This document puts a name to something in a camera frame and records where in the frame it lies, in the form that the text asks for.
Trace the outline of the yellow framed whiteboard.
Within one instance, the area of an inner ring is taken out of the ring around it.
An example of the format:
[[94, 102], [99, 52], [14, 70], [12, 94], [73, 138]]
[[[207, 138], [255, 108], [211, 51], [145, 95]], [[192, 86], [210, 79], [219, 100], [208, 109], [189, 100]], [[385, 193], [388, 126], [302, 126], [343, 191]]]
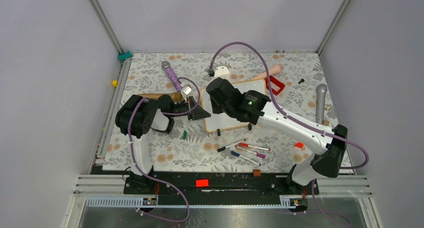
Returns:
[[[267, 93], [266, 82], [263, 79], [233, 82], [232, 85], [239, 89], [241, 93], [249, 90], [255, 90], [262, 94]], [[211, 114], [211, 117], [204, 119], [204, 125], [207, 132], [214, 133], [217, 132], [218, 129], [222, 132], [223, 130], [247, 127], [249, 125], [246, 122], [239, 122], [234, 118], [230, 118], [226, 113], [214, 114], [210, 96], [206, 92], [206, 87], [203, 87], [200, 91], [202, 108]]]

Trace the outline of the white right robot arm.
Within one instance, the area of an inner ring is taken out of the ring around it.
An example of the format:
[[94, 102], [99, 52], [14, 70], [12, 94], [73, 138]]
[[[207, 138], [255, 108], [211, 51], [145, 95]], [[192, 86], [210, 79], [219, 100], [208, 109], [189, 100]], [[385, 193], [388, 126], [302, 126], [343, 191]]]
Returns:
[[338, 177], [347, 147], [348, 129], [345, 126], [331, 128], [311, 122], [275, 105], [269, 96], [261, 92], [248, 90], [242, 93], [222, 78], [211, 81], [206, 92], [214, 113], [226, 113], [237, 121], [279, 131], [313, 152], [312, 156], [290, 170], [286, 185], [291, 193], [301, 193], [316, 178]]

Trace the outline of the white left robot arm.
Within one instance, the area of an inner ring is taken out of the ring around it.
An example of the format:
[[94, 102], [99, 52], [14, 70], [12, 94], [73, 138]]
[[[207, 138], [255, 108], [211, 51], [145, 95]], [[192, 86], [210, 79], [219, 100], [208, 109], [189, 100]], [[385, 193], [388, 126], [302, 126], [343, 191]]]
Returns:
[[142, 193], [150, 193], [155, 188], [155, 180], [149, 176], [154, 170], [149, 132], [169, 134], [174, 127], [175, 116], [187, 116], [189, 121], [195, 121], [210, 118], [211, 114], [192, 96], [185, 101], [182, 98], [175, 100], [175, 96], [170, 94], [132, 95], [116, 114], [115, 125], [121, 134], [129, 138], [130, 170], [136, 179], [136, 187]]

